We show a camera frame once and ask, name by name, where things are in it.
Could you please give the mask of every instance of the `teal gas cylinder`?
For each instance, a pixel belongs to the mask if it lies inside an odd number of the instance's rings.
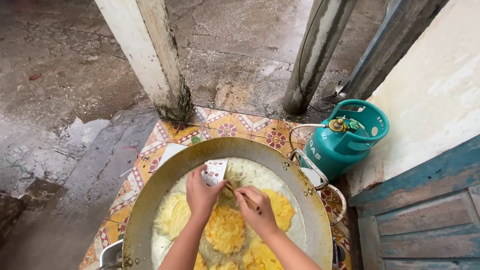
[[[337,104],[328,119],[321,122],[307,140],[303,152],[325,174],[328,181],[337,179],[388,133],[385,114],[363,100],[348,99]],[[308,167],[299,157],[300,166]]]

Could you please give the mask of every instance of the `chopsticks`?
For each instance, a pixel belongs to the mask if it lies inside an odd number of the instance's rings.
[[[235,196],[235,188],[232,187],[229,181],[227,181],[227,184],[225,185],[225,187]],[[242,194],[242,195],[243,195],[243,198],[245,198],[245,201],[247,202],[248,207],[253,211],[258,211],[258,214],[261,215],[262,211],[260,211],[260,206],[258,206],[256,202],[252,201],[252,199],[248,198],[247,195],[245,194]]]

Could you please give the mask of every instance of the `blue wooden door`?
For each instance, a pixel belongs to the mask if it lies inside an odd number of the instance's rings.
[[[480,270],[480,135],[349,204],[366,270]]]

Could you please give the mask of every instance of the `black cable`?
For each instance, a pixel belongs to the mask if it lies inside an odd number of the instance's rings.
[[[310,30],[312,29],[312,25],[313,25],[313,22],[315,21],[317,15],[318,15],[318,12],[320,11],[320,7],[322,6],[323,4],[323,1],[318,5],[318,8],[317,8],[317,11],[315,11],[315,15],[313,16],[313,19],[312,19],[312,23],[310,24],[310,26],[308,27],[308,30],[307,30],[307,35],[305,36],[305,42],[303,43],[302,47],[301,47],[301,51],[300,51],[300,59],[299,59],[299,68],[298,68],[298,83],[299,83],[299,88],[300,88],[300,92],[302,92],[302,89],[301,89],[301,81],[300,81],[300,67],[301,67],[301,59],[302,59],[302,56],[303,56],[303,50],[305,49],[305,43],[307,42],[307,38],[308,38],[308,35],[310,34]],[[308,106],[310,106],[310,108],[316,110],[316,111],[319,111],[321,113],[331,113],[331,111],[323,111],[321,109],[318,109],[318,108],[315,108],[314,106],[308,104]]]

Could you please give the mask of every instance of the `wok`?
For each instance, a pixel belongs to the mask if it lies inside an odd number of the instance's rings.
[[[154,270],[151,260],[151,239],[154,218],[163,196],[188,171],[207,160],[228,157],[258,162],[285,182],[296,198],[303,215],[307,235],[306,253],[322,269],[332,267],[332,255],[335,250],[332,246],[328,216],[320,197],[303,171],[268,145],[249,139],[224,137],[206,140],[182,150],[152,175],[138,195],[128,220],[123,239],[123,269]]]

